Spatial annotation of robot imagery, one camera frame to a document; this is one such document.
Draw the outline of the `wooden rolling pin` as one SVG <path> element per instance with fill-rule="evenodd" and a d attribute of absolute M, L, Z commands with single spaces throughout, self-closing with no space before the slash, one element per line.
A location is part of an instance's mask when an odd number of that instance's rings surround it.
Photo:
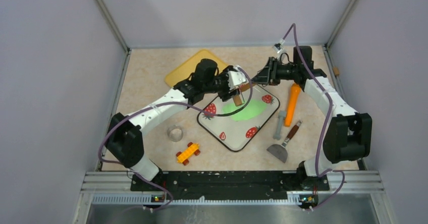
<path fill-rule="evenodd" d="M 255 86 L 255 84 L 251 84 L 251 83 L 246 83 L 246 84 L 241 84 L 235 87 L 235 89 L 233 89 L 231 92 L 233 93 L 233 102 L 235 104 L 235 106 L 241 106 L 245 103 L 245 100 L 242 96 L 242 93 L 245 92 L 246 90 L 250 90 L 250 94 L 248 97 L 248 101 L 252 100 L 252 96 L 253 96 L 253 87 Z"/>

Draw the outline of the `green dough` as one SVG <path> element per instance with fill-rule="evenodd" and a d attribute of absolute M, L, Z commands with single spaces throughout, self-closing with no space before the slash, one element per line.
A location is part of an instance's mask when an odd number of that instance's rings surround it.
<path fill-rule="evenodd" d="M 234 121 L 246 121 L 250 120 L 258 115 L 262 114 L 268 107 L 268 104 L 262 100 L 252 99 L 248 106 L 240 112 L 231 116 Z M 231 113 L 240 108 L 235 106 L 234 103 L 227 103 L 223 106 L 222 111 L 224 114 Z"/>

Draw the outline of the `white strawberry tray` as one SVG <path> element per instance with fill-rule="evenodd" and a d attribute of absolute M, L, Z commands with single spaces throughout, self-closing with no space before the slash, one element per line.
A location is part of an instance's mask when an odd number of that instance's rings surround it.
<path fill-rule="evenodd" d="M 233 100 L 223 102 L 219 97 L 215 97 L 205 107 L 208 115 L 199 113 L 197 122 L 228 150 L 238 152 L 252 140 L 259 129 L 280 108 L 280 100 L 271 92 L 258 85 L 253 87 L 252 99 L 264 101 L 267 103 L 267 109 L 262 114 L 250 120 L 234 121 L 231 119 L 231 116 L 216 117 L 215 114 L 224 114 L 222 108 L 225 104 L 234 102 Z"/>

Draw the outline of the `metal ring cutter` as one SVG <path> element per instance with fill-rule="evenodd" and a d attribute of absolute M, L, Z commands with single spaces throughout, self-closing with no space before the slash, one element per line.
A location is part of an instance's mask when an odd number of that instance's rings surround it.
<path fill-rule="evenodd" d="M 173 142 L 179 142 L 183 139 L 183 129 L 178 125 L 172 125 L 167 129 L 167 136 Z"/>

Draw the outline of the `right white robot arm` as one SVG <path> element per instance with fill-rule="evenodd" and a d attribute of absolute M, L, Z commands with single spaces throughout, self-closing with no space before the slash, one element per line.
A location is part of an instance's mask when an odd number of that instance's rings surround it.
<path fill-rule="evenodd" d="M 258 85 L 276 86 L 292 80 L 307 94 L 325 115 L 313 158 L 303 161 L 296 170 L 296 184 L 309 190 L 329 171 L 342 162 L 355 161 L 370 153 L 372 118 L 351 107 L 330 84 L 322 69 L 314 68 L 312 48 L 293 48 L 293 61 L 283 63 L 281 57 L 270 57 L 252 78 Z"/>

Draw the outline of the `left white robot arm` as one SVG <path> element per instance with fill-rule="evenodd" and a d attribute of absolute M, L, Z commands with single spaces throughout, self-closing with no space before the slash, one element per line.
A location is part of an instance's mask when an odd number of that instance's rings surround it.
<path fill-rule="evenodd" d="M 115 114 L 101 148 L 106 148 L 115 163 L 143 177 L 143 185 L 156 190 L 162 184 L 160 168 L 144 150 L 143 137 L 171 116 L 195 108 L 207 94 L 217 94 L 227 101 L 240 94 L 240 86 L 249 77 L 240 66 L 227 66 L 222 71 L 211 59 L 202 59 L 194 72 L 176 83 L 164 96 L 131 114 Z"/>

